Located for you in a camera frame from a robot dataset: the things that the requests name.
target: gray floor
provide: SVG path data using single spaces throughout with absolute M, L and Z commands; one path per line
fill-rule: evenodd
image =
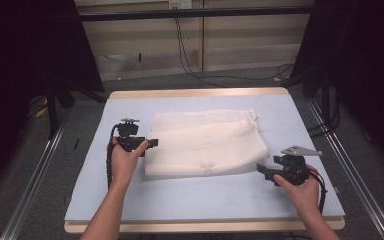
M 275 75 L 277 68 L 258 68 L 232 70 L 213 73 L 214 75 L 231 75 L 241 77 L 259 77 Z M 280 83 L 269 80 L 241 80 L 228 78 L 194 79 L 186 74 L 147 77 L 132 80 L 105 82 L 108 96 L 114 90 L 167 89 L 167 88 L 213 88 L 213 87 L 258 87 L 278 86 Z M 301 94 L 300 86 L 289 89 L 296 106 L 307 127 L 317 125 L 314 115 Z M 59 108 L 59 116 L 68 117 L 67 125 L 61 135 L 47 171 L 41 181 L 40 189 L 24 219 L 18 239 L 78 239 L 64 231 L 63 219 L 70 202 L 70 196 L 76 178 L 82 167 L 94 132 L 99 124 L 104 108 L 103 104 L 91 101 L 75 94 L 75 106 L 68 110 Z M 38 109 L 40 101 L 31 106 Z M 29 183 L 38 160 L 47 144 L 47 113 L 41 118 L 30 117 L 23 134 L 18 139 L 17 151 L 13 160 L 0 175 L 0 236 L 5 225 L 16 208 Z M 364 138 L 361 128 L 345 106 L 341 107 L 341 122 L 335 130 L 336 135 L 345 146 L 374 199 L 384 211 L 384 154 L 375 144 Z M 337 160 L 328 141 L 323 137 L 313 138 L 317 150 L 324 153 L 321 157 L 334 186 L 338 187 L 339 199 L 346 212 L 346 226 L 339 230 L 342 239 L 382 239 L 377 227 L 368 214 L 342 165 Z M 139 235 L 121 235 L 122 239 L 138 239 Z M 265 233 L 229 233 L 229 234 L 173 234 L 156 235 L 156 239 L 278 239 Z

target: towel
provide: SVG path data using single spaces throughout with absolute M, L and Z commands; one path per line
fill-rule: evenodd
M 252 109 L 157 113 L 148 138 L 159 146 L 147 150 L 145 174 L 220 175 L 268 158 L 254 120 Z

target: wall outlet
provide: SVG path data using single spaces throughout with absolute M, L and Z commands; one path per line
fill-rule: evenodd
M 180 0 L 180 9 L 192 9 L 192 0 Z
M 168 9 L 180 9 L 180 0 L 169 0 Z

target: white towel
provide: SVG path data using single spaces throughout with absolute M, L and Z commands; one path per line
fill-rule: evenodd
M 156 114 L 148 138 L 159 146 L 147 150 L 145 174 L 219 175 L 268 158 L 254 119 L 253 110 Z

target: table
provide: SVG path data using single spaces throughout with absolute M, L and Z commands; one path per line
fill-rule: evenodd
M 220 101 L 226 102 L 227 99 L 235 99 L 235 101 L 233 101 L 233 102 L 236 102 L 237 105 L 239 106 L 239 105 L 242 105 L 242 102 L 239 104 L 237 101 L 243 101 L 243 104 L 246 105 L 247 100 L 250 100 L 248 97 L 253 97 L 253 96 L 256 98 L 262 97 L 262 99 L 265 99 L 264 101 L 267 102 L 267 103 L 259 104 L 258 107 L 261 107 L 260 105 L 264 105 L 264 104 L 266 104 L 266 106 L 268 104 L 272 107 L 275 107 L 275 106 L 273 106 L 274 104 L 270 104 L 269 101 L 266 101 L 268 99 L 285 101 L 285 104 L 288 106 L 288 109 L 286 109 L 286 110 L 289 110 L 290 113 L 288 113 L 288 114 L 290 114 L 292 117 L 291 117 L 291 119 L 285 119 L 285 117 L 281 117 L 281 119 L 283 119 L 281 121 L 285 121 L 285 124 L 286 125 L 289 124 L 290 126 L 286 127 L 286 128 L 285 128 L 286 125 L 279 126 L 277 128 L 277 131 L 285 131 L 285 132 L 283 132 L 284 134 L 289 134 L 287 131 L 289 131 L 289 130 L 295 131 L 296 130 L 298 133 L 300 133 L 300 134 L 296 134 L 295 132 L 292 132 L 292 133 L 290 133 L 291 134 L 290 136 L 288 136 L 285 139 L 281 139 L 281 141 L 279 141 L 279 139 L 276 139 L 276 141 L 272 141 L 273 137 L 270 138 L 270 135 L 267 135 L 269 133 L 267 133 L 264 136 L 264 139 L 267 140 L 266 143 L 267 143 L 272 155 L 279 155 L 280 154 L 281 145 L 283 146 L 283 149 L 284 149 L 284 148 L 287 148 L 293 144 L 296 144 L 297 141 L 300 141 L 300 143 L 303 143 L 304 144 L 303 147 L 314 148 L 308 134 L 306 133 L 305 127 L 303 126 L 303 123 L 299 117 L 299 114 L 297 114 L 295 105 L 293 104 L 293 101 L 290 98 L 289 93 L 284 88 L 230 88 L 230 89 L 118 91 L 118 92 L 114 92 L 111 94 L 109 102 L 111 102 L 111 100 L 115 100 L 115 101 L 120 100 L 120 101 L 128 101 L 129 104 L 134 104 L 135 101 L 137 100 L 137 101 L 141 101 L 140 104 L 143 104 L 143 103 L 147 103 L 147 101 L 148 102 L 149 101 L 151 101 L 151 102 L 169 101 L 169 103 L 167 103 L 167 104 L 171 104 L 170 107 L 175 107 L 175 104 L 176 104 L 175 102 L 177 102 L 177 101 L 186 101 L 186 102 L 189 102 L 189 104 L 193 104 L 194 102 L 197 102 L 198 100 L 203 99 L 202 101 L 216 102 L 215 104 L 217 105 L 217 104 L 220 104 Z M 232 104 L 233 102 L 227 102 L 225 104 L 232 106 L 232 107 L 235 107 L 235 104 Z M 206 107 L 210 107 L 210 108 L 212 107 L 212 106 L 202 106 L 203 104 L 198 104 L 198 105 L 199 106 L 195 106 L 195 108 L 197 110 L 202 109 L 202 108 L 206 108 Z M 129 105 L 128 108 L 131 112 L 135 112 L 135 111 L 140 112 L 140 110 L 137 110 L 137 108 L 138 108 L 137 106 Z M 282 112 L 282 109 L 279 109 L 279 111 L 277 111 L 277 109 L 274 109 L 274 110 L 272 109 L 271 111 L 272 112 L 273 111 L 278 112 L 280 115 L 286 114 L 285 112 Z M 109 137 L 109 136 L 107 136 L 108 134 L 101 133 L 102 131 L 104 131 L 106 133 L 106 129 L 108 129 L 108 127 L 109 127 L 108 123 L 107 123 L 107 120 L 108 120 L 107 118 L 109 116 L 107 116 L 107 115 L 111 115 L 111 114 L 108 114 L 107 106 L 106 106 L 106 109 L 104 110 L 104 114 L 103 114 L 103 117 L 101 120 L 101 124 L 98 127 L 97 134 L 95 135 L 95 139 L 92 142 L 91 149 L 95 149 L 96 148 L 95 145 L 99 142 L 104 142 L 104 143 L 107 142 L 107 138 Z M 149 123 L 148 124 L 146 124 L 146 123 L 147 123 L 147 121 L 145 121 L 145 124 L 141 123 L 141 124 L 143 124 L 143 125 L 140 125 L 140 130 L 142 130 L 142 132 L 139 132 L 138 136 L 139 136 L 139 134 L 143 134 L 144 132 L 149 131 L 150 128 L 146 127 L 146 125 L 149 125 Z M 106 139 L 106 140 L 103 141 L 103 139 L 99 139 L 100 138 L 99 135 L 102 135 L 103 139 Z M 90 160 L 90 158 L 96 158 L 96 156 L 97 156 L 95 153 L 91 153 L 91 149 L 89 150 L 88 156 L 86 157 L 87 159 L 85 160 L 85 166 L 86 166 L 86 163 L 90 163 L 92 161 L 92 160 Z M 328 176 L 326 175 L 326 172 L 324 171 L 324 167 L 321 164 L 320 159 L 317 156 L 314 156 L 314 157 L 306 157 L 306 160 L 307 160 L 307 162 L 310 162 L 313 166 L 315 166 L 321 174 L 323 174 L 325 181 L 326 181 L 326 186 L 327 186 L 328 191 L 330 193 L 334 193 L 333 187 L 331 186 L 330 180 L 329 180 Z M 91 178 L 91 174 L 87 173 L 86 171 L 87 171 L 87 169 L 85 170 L 84 174 L 82 174 L 82 173 L 80 174 L 79 179 L 82 179 L 82 175 L 87 175 L 88 179 Z M 146 202 L 149 200 L 147 197 L 141 198 L 140 196 L 152 196 L 152 197 L 157 196 L 156 194 L 158 194 L 157 193 L 158 190 L 152 190 L 152 189 L 158 188 L 158 186 L 160 186 L 158 184 L 161 184 L 161 183 L 160 182 L 158 182 L 158 183 L 155 183 L 155 182 L 143 183 L 140 180 L 141 179 L 140 174 L 141 174 L 140 172 L 135 172 L 135 176 L 132 179 L 131 187 L 129 187 L 129 192 L 127 193 L 127 197 L 126 197 L 126 201 L 125 201 L 125 210 L 123 212 L 123 221 L 122 221 L 122 224 L 120 225 L 120 232 L 124 232 L 124 233 L 241 232 L 241 231 L 249 232 L 249 231 L 290 231 L 290 230 L 304 230 L 305 229 L 302 222 L 296 217 L 295 210 L 294 210 L 292 204 L 288 203 L 289 199 L 287 198 L 287 195 L 284 192 L 282 192 L 282 189 L 272 187 L 273 184 L 271 182 L 265 181 L 263 175 L 259 176 L 258 173 L 249 173 L 249 175 L 243 175 L 243 176 L 242 175 L 241 176 L 226 176 L 226 177 L 223 177 L 222 180 L 223 181 L 225 181 L 225 180 L 226 181 L 232 181 L 232 179 L 234 179 L 235 182 L 241 182 L 241 181 L 248 181 L 251 178 L 255 179 L 258 176 L 261 177 L 261 181 L 258 181 L 257 184 L 258 184 L 259 188 L 261 187 L 264 189 L 264 190 L 261 189 L 261 192 L 266 193 L 264 195 L 264 197 L 268 197 L 270 199 L 270 198 L 273 198 L 272 194 L 275 194 L 276 196 L 279 194 L 283 194 L 281 196 L 281 199 L 279 201 L 276 201 L 276 202 L 285 202 L 285 203 L 280 203 L 280 204 L 283 204 L 280 206 L 284 208 L 284 212 L 282 212 L 282 213 L 278 213 L 278 212 L 272 213 L 271 212 L 269 214 L 272 214 L 272 215 L 268 215 L 267 217 L 258 217 L 258 216 L 260 216 L 258 214 L 262 214 L 261 216 L 264 216 L 264 214 L 266 214 L 266 213 L 265 212 L 258 213 L 258 211 L 255 211 L 255 209 L 254 209 L 254 212 L 257 212 L 256 216 L 250 214 L 249 216 L 232 217 L 233 214 L 238 213 L 239 209 L 236 209 L 235 206 L 233 206 L 233 207 L 228 206 L 229 211 L 227 211 L 227 213 L 225 213 L 225 212 L 220 213 L 220 212 L 216 211 L 214 213 L 211 213 L 211 212 L 208 213 L 208 216 L 206 215 L 206 213 L 197 213 L 197 217 L 195 217 L 195 218 L 192 217 L 192 219 L 187 219 L 188 216 L 193 216 L 193 214 L 190 214 L 190 215 L 188 215 L 187 213 L 184 215 L 182 215 L 183 213 L 178 214 L 177 211 L 179 211 L 179 209 L 177 209 L 177 211 L 173 212 L 173 214 L 169 214 L 168 216 L 167 216 L 167 214 L 157 212 L 156 215 L 158 215 L 159 218 L 154 219 L 153 218 L 154 216 L 151 216 L 146 212 L 148 210 L 144 210 L 143 212 L 141 211 L 141 206 L 143 207 L 143 205 L 140 205 L 140 204 L 144 204 L 144 203 L 149 204 L 150 202 Z M 95 194 L 95 192 L 94 192 L 93 195 L 98 195 L 98 196 L 101 196 L 103 198 L 103 196 L 105 195 L 105 192 L 106 192 L 106 188 L 105 188 L 105 184 L 106 184 L 105 178 L 106 177 L 102 176 L 102 175 L 104 175 L 104 174 L 101 174 L 101 176 L 98 177 L 98 179 L 101 178 L 104 180 L 101 181 L 101 183 L 99 183 L 99 184 L 97 183 L 97 185 L 99 185 L 99 186 L 96 186 L 96 189 L 98 189 L 98 193 Z M 211 183 L 211 181 L 215 181 L 214 179 L 216 179 L 216 178 L 217 177 L 206 178 L 205 181 L 206 182 L 209 181 L 209 183 Z M 186 180 L 177 180 L 177 181 L 186 181 L 186 183 L 190 183 L 190 181 L 195 182 L 195 181 L 200 181 L 200 180 L 199 179 L 192 179 L 192 180 L 186 179 Z M 100 182 L 100 180 L 91 181 L 92 184 L 94 184 L 95 182 Z M 94 186 L 90 185 L 91 183 L 88 183 L 89 184 L 88 189 L 94 188 Z M 151 186 L 153 188 L 151 188 L 151 190 L 149 190 L 149 188 L 147 188 L 148 191 L 143 192 L 142 187 L 143 187 L 143 185 L 146 185 L 146 184 L 152 184 Z M 174 192 L 176 192 L 176 191 L 181 192 L 182 191 L 182 189 L 180 189 L 179 186 L 176 186 L 176 181 L 174 181 L 174 184 L 173 184 L 173 181 L 170 183 L 167 182 L 164 184 L 166 184 L 166 185 L 170 184 L 170 187 L 171 187 L 171 189 L 173 189 Z M 257 195 L 261 194 L 261 192 L 259 192 L 257 190 L 257 188 L 255 188 L 255 186 L 252 186 L 252 185 L 249 186 L 249 189 L 245 189 L 245 190 L 237 189 L 237 190 L 238 191 L 245 191 L 244 196 L 247 196 L 247 191 L 248 192 L 252 191 L 252 194 L 254 194 L 254 193 Z M 75 192 L 73 193 L 72 203 L 70 203 L 69 210 L 67 211 L 65 230 L 69 233 L 82 233 L 85 230 L 88 221 L 82 220 L 81 218 L 87 219 L 90 217 L 90 215 L 93 215 L 93 213 L 94 213 L 94 211 L 92 211 L 92 213 L 88 213 L 89 216 L 87 216 L 87 214 L 86 214 L 82 217 L 79 217 L 78 219 L 76 219 L 76 217 L 73 217 L 73 216 L 76 216 L 76 214 L 73 214 L 73 212 L 76 212 L 76 211 L 71 211 L 73 208 L 75 208 L 75 207 L 72 207 L 72 204 L 75 204 L 76 201 L 77 201 L 77 203 L 79 202 L 78 200 L 76 200 L 76 198 L 79 198 L 79 196 L 76 197 L 78 192 L 79 191 L 76 192 L 76 189 L 75 189 Z M 140 192 L 141 194 L 145 194 L 145 195 L 139 196 L 139 195 L 137 195 L 138 192 Z M 221 193 L 221 194 L 217 193 L 217 195 L 214 195 L 213 198 L 217 198 L 218 195 L 221 195 L 223 197 L 223 193 Z M 139 202 L 139 203 L 137 203 L 137 204 L 139 204 L 139 207 L 133 206 L 132 199 L 130 199 L 130 200 L 128 199 L 129 196 L 131 198 L 135 199 L 136 202 Z M 179 197 L 177 195 L 174 198 L 175 199 L 173 199 L 173 200 L 169 199 L 166 201 L 174 201 L 174 203 L 176 203 L 176 201 L 185 201 L 185 199 L 182 199 L 181 197 Z M 96 204 L 99 205 L 99 203 L 100 203 L 99 198 L 97 200 L 95 200 L 95 202 L 97 202 L 97 203 L 95 203 L 95 205 Z M 206 209 L 206 211 L 212 211 L 214 206 L 211 206 L 211 204 L 212 204 L 211 202 L 208 204 L 210 206 L 209 206 L 209 209 Z M 273 207 L 274 208 L 279 207 L 278 205 L 276 205 L 278 203 L 275 203 L 274 206 L 270 207 L 271 206 L 270 204 L 273 204 L 271 201 L 268 204 L 269 204 L 268 205 L 269 207 L 268 207 L 268 209 L 266 209 L 267 212 L 270 212 L 270 209 Z M 162 211 L 165 211 L 164 210 L 164 204 L 161 204 L 158 206 L 161 206 Z M 336 195 L 328 194 L 328 199 L 327 199 L 327 202 L 325 205 L 325 212 L 324 213 L 327 213 L 325 216 L 325 220 L 333 229 L 341 229 L 345 226 L 345 221 L 343 218 L 343 216 L 345 214 L 342 210 L 342 207 L 341 207 Z

